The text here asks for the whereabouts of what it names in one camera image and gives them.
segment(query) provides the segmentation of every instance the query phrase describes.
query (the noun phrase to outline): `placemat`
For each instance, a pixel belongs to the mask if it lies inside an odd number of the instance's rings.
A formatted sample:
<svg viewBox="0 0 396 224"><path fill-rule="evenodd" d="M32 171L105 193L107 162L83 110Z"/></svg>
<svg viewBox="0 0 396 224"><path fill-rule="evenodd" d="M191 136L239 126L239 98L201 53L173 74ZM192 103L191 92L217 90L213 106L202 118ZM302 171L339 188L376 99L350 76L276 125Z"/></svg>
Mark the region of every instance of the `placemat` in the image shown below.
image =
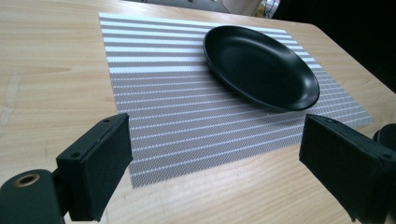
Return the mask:
<svg viewBox="0 0 396 224"><path fill-rule="evenodd" d="M117 109L130 115L134 188L299 143L306 113L352 128L374 121L284 30L248 27L294 50L312 69L320 98L305 111L254 105L212 76L203 38L224 24L99 18Z"/></svg>

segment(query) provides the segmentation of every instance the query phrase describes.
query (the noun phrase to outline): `light wood surface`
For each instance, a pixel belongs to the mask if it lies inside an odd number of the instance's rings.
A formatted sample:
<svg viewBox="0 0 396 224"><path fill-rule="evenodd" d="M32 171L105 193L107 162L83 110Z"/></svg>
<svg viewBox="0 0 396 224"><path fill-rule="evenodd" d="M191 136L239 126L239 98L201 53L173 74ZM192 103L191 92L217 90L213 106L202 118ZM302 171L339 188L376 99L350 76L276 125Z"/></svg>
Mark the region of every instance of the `light wood surface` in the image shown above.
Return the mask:
<svg viewBox="0 0 396 224"><path fill-rule="evenodd" d="M53 171L56 156L117 113L98 12L285 29L375 118L359 132L396 122L394 93L313 25L115 0L0 0L0 184ZM126 171L101 223L350 223L298 151L139 189Z"/></svg>

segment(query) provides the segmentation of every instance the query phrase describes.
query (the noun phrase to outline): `black plate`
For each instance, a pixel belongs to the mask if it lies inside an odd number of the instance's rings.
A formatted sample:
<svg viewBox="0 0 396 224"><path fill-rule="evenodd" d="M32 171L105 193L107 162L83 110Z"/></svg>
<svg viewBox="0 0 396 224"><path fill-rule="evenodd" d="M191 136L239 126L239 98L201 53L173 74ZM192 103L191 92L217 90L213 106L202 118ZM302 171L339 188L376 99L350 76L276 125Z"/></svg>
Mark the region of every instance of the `black plate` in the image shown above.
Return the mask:
<svg viewBox="0 0 396 224"><path fill-rule="evenodd" d="M315 75L291 49L238 26L220 26L204 39L213 72L249 100L278 111L304 110L319 98Z"/></svg>

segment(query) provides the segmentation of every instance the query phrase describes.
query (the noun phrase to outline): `wooden table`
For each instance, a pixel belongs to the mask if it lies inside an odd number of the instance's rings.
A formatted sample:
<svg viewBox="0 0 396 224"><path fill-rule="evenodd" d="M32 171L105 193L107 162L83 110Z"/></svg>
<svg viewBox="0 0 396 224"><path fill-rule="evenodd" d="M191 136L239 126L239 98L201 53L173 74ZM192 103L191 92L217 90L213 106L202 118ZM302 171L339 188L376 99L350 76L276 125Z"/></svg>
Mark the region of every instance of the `wooden table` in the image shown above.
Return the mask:
<svg viewBox="0 0 396 224"><path fill-rule="evenodd" d="M55 158L117 113L98 12L288 31L374 118L396 122L396 97L317 27L115 0L0 1L0 184ZM299 145L132 189L126 171L102 223L350 223L298 160Z"/></svg>

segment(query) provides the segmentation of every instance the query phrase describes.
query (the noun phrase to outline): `woven placemat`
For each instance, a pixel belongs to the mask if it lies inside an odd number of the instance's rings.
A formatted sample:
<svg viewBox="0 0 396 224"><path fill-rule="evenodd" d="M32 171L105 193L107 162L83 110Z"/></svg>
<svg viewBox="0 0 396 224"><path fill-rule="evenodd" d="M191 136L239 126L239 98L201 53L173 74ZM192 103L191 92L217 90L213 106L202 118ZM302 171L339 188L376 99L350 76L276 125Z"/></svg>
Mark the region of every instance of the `woven placemat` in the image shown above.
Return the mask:
<svg viewBox="0 0 396 224"><path fill-rule="evenodd" d="M316 75L320 98L305 111L279 114L242 99L211 75L203 38L224 24L106 13L99 18L117 109L130 115L134 187L299 143L307 113L352 128L374 121L284 30L248 27L294 50Z"/></svg>

